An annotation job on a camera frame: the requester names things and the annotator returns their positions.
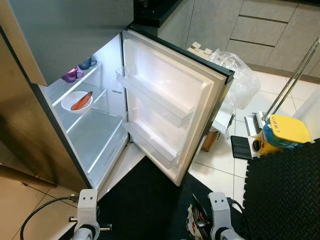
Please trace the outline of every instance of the refrigerator shelf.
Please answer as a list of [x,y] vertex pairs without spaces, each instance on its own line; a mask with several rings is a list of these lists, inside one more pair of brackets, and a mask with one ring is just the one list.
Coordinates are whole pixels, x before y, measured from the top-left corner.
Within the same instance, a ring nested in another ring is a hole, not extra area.
[[92,108],[68,132],[67,135],[86,172],[92,172],[98,159],[105,155],[104,151],[111,150],[107,146],[113,143],[116,132],[121,129],[124,131],[122,122],[123,118],[120,116]]
[[[76,91],[84,91],[84,92],[90,92],[92,91],[92,98],[93,98],[93,102],[92,104],[89,106],[88,110],[83,112],[83,113],[72,113],[69,112],[67,110],[65,110],[61,104],[59,103],[58,105],[56,105],[54,107],[57,115],[59,116],[59,119],[63,125],[63,128],[65,129],[65,131],[68,133],[76,124],[78,121],[80,121],[91,108],[94,108],[95,105],[97,105],[97,102],[104,99],[107,100],[108,96],[107,96],[107,90],[91,85],[91,84],[87,84],[87,83],[82,83],[80,84],[76,89]],[[108,103],[105,103],[105,111],[108,110]]]
[[83,83],[88,77],[90,77],[94,72],[96,72],[100,67],[101,63],[91,66],[89,69],[84,70],[84,75],[82,78],[74,82],[66,82],[62,78],[45,88],[45,91],[49,97],[50,102],[53,107],[57,106],[61,100],[76,89],[81,83]]
[[150,153],[167,169],[170,169],[178,157],[179,152],[170,147],[150,129],[144,129],[139,121],[131,121],[123,124],[124,128],[131,134],[133,141],[146,153]]
[[129,93],[135,95],[152,111],[176,125],[178,128],[189,122],[194,111],[183,102],[173,99],[168,93],[161,91],[151,82],[136,75],[134,67],[122,67],[116,71],[117,81]]

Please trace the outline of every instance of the white bowl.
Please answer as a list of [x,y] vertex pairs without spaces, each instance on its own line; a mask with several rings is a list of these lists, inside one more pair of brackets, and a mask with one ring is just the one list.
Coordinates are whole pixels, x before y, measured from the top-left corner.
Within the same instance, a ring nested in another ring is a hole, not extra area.
[[87,101],[86,104],[83,106],[83,108],[79,110],[71,110],[71,107],[80,99],[82,99],[86,94],[87,94],[86,91],[73,91],[61,100],[61,106],[65,110],[73,114],[83,113],[87,111],[89,109],[89,106],[92,104],[92,101],[93,101],[92,96],[90,97],[89,101]]

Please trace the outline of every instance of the yellow lid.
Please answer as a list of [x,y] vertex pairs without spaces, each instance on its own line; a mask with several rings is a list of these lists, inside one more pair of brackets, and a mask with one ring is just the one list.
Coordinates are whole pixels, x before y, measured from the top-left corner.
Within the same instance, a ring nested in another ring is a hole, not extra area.
[[309,132],[299,119],[273,114],[270,116],[270,124],[272,133],[280,139],[301,144],[310,142]]

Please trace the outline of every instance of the black cable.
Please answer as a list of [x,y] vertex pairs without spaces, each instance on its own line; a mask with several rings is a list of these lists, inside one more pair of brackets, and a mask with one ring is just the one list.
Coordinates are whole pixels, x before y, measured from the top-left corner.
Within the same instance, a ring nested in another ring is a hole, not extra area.
[[35,215],[37,212],[39,212],[41,209],[43,209],[45,206],[48,206],[49,204],[52,204],[54,202],[60,201],[60,200],[72,200],[71,196],[63,196],[63,197],[58,197],[56,199],[53,199],[51,201],[46,202],[42,206],[38,207],[36,210],[34,210],[24,221],[22,224],[21,230],[20,230],[20,240],[24,240],[24,230],[27,222],[32,218],[33,215]]
[[245,212],[244,212],[243,207],[242,207],[241,204],[238,203],[236,200],[233,200],[233,203],[234,203],[234,204],[237,204],[237,206],[240,208],[240,210],[241,210],[241,212],[242,212],[242,215],[243,215],[243,218],[244,218],[244,221],[245,221],[245,224],[246,224],[246,226],[247,226],[247,228],[248,228],[249,240],[252,240],[251,230],[250,230],[249,223],[248,223],[248,219],[247,219],[247,217],[246,217],[246,215],[245,215]]

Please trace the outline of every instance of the sausage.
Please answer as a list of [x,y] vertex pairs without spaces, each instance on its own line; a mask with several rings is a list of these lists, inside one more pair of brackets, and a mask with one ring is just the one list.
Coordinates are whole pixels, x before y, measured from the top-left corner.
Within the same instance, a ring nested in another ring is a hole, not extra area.
[[74,105],[72,105],[71,110],[80,110],[83,108],[83,106],[89,101],[89,99],[92,96],[92,91],[88,92],[86,95],[84,95],[79,101],[77,101]]

